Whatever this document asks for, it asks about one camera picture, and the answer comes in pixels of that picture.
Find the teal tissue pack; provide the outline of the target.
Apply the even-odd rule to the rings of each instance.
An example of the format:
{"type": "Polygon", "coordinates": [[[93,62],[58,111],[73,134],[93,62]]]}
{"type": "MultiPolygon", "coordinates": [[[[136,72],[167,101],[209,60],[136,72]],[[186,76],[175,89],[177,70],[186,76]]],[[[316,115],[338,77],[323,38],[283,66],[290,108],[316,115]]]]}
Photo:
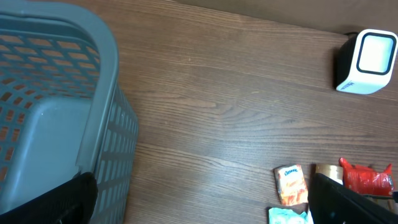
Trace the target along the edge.
{"type": "Polygon", "coordinates": [[[268,209],[269,224],[313,224],[311,213],[300,214],[286,208],[268,209]]]}

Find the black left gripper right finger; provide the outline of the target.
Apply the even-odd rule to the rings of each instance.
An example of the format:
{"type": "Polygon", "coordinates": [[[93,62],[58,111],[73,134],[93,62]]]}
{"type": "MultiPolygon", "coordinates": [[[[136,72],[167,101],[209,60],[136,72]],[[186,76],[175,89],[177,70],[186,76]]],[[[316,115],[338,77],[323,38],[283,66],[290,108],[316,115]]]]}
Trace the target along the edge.
{"type": "Polygon", "coordinates": [[[314,224],[397,224],[397,215],[316,173],[310,182],[308,206],[314,224]]]}

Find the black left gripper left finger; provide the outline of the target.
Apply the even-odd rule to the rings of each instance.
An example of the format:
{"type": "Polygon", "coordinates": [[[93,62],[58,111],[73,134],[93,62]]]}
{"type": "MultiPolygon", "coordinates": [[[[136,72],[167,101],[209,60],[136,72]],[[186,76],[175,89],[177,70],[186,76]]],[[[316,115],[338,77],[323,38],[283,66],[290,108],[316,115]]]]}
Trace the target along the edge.
{"type": "Polygon", "coordinates": [[[85,172],[1,215],[1,224],[86,224],[93,214],[98,188],[85,172]]]}

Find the orange tissue pack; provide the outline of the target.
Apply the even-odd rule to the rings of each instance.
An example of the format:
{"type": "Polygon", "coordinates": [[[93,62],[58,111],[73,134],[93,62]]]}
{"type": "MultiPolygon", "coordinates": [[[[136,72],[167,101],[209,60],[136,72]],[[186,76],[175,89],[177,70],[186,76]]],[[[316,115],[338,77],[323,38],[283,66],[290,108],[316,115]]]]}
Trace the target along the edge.
{"type": "Polygon", "coordinates": [[[299,164],[280,166],[274,169],[280,202],[283,206],[294,206],[308,202],[308,188],[299,164]]]}

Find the white tube with gold cap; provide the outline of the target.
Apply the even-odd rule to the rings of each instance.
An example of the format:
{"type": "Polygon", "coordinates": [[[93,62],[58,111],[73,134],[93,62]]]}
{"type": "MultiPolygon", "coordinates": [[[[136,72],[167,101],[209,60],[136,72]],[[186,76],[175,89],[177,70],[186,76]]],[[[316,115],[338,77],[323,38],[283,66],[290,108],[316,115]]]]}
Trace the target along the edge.
{"type": "Polygon", "coordinates": [[[343,185],[343,168],[330,164],[316,164],[315,172],[323,174],[335,182],[343,185]]]}

